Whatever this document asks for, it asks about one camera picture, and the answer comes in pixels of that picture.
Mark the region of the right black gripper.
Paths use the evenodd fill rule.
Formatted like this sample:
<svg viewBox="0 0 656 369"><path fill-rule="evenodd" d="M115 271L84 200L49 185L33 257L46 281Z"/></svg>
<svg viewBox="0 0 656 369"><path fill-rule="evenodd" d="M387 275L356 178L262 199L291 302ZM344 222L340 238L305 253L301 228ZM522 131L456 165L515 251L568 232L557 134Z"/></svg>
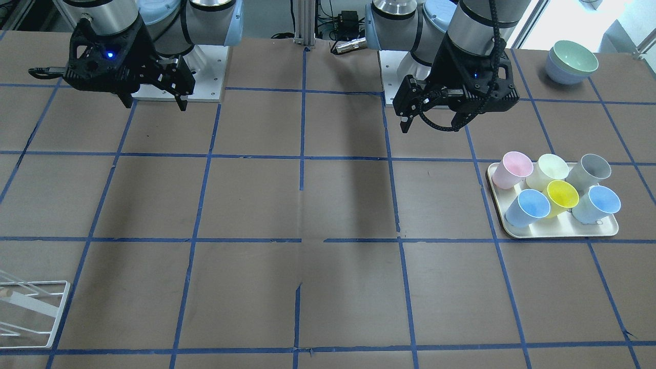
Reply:
<svg viewBox="0 0 656 369"><path fill-rule="evenodd" d="M146 24L136 19L115 35L99 35L89 19L81 19L70 40L63 80L80 91L113 93L125 108L143 84L171 94L179 110L187 111L195 79L184 60L162 66Z"/></svg>

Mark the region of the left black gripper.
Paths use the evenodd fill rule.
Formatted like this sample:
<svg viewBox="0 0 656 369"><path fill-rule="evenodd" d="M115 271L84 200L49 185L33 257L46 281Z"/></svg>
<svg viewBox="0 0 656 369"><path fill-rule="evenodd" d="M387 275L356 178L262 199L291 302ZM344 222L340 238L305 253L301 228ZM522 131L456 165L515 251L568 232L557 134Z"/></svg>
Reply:
<svg viewBox="0 0 656 369"><path fill-rule="evenodd" d="M494 76L494 56L479 56L462 51L445 36L428 77L421 80L406 75L392 105L400 115L400 128L407 134L413 119L429 108L448 106L456 114L450 122L454 132L463 129L479 114L475 113L487 96Z"/></svg>

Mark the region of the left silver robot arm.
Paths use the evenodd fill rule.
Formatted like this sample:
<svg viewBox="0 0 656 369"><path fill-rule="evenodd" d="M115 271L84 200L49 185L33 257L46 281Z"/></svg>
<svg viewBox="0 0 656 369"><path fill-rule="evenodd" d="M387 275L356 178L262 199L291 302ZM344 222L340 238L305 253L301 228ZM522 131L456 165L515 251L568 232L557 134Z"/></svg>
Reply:
<svg viewBox="0 0 656 369"><path fill-rule="evenodd" d="M507 39L528 1L372 1L366 7L370 49L404 51L429 67L407 73L392 107L407 133L414 119L457 132L478 115L506 112L520 100Z"/></svg>

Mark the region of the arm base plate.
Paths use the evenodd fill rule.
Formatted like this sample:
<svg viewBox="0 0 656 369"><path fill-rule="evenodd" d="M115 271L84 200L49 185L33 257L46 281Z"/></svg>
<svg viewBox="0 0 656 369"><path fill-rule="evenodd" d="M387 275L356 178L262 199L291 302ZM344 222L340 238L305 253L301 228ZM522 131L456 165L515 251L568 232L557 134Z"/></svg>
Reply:
<svg viewBox="0 0 656 369"><path fill-rule="evenodd" d="M170 66L178 60L185 60L195 79L192 94L183 96L188 102L219 103L222 98L223 80L231 48L221 45L194 45L186 55L162 58L162 66Z"/></svg>
<svg viewBox="0 0 656 369"><path fill-rule="evenodd" d="M392 101L406 75L418 79L426 79L431 72L431 65L423 65L413 58L409 51L379 51L380 77L384 87L384 98L387 107L392 107Z"/></svg>

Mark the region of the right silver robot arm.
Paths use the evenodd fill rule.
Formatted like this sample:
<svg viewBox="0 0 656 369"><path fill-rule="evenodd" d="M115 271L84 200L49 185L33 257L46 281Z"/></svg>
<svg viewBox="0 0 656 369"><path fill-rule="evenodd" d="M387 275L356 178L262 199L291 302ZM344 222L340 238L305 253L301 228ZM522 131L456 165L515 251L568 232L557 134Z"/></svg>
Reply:
<svg viewBox="0 0 656 369"><path fill-rule="evenodd" d="M79 91L135 100L217 103L229 48L243 35L242 1L57 1L74 30L61 78Z"/></svg>

